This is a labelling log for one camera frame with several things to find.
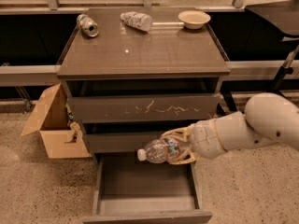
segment tabletop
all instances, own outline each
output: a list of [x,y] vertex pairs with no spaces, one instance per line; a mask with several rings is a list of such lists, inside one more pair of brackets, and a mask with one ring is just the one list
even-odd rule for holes
[[255,4],[245,10],[271,22],[287,37],[299,37],[299,0]]
[[[228,75],[229,68],[204,25],[189,30],[178,19],[182,8],[92,8],[88,15],[98,24],[99,35],[78,31],[58,77],[132,78],[200,77]],[[151,15],[153,26],[143,32],[126,26],[120,14],[127,11]]]

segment crushed can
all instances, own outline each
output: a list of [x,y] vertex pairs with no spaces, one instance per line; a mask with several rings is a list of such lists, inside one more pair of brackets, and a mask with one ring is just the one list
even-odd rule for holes
[[97,23],[86,14],[77,16],[77,25],[81,32],[88,37],[96,37],[99,33]]

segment box flap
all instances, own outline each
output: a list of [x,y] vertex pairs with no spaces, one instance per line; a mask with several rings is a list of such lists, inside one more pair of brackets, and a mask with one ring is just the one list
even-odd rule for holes
[[40,130],[60,87],[61,84],[57,84],[43,91],[21,132],[21,136]]

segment countertop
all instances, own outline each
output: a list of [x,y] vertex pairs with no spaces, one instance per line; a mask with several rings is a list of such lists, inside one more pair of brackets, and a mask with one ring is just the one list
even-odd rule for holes
[[[61,79],[206,77],[228,75],[229,68],[206,26],[189,30],[179,21],[182,8],[92,8],[88,15],[99,35],[78,30],[58,72]],[[151,15],[148,33],[126,26],[120,14]]]

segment bottle label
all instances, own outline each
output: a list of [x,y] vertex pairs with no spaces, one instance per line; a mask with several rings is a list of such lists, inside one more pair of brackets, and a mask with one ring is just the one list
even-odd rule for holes
[[167,158],[169,161],[175,159],[180,154],[180,144],[175,138],[167,137],[164,138],[167,147]]

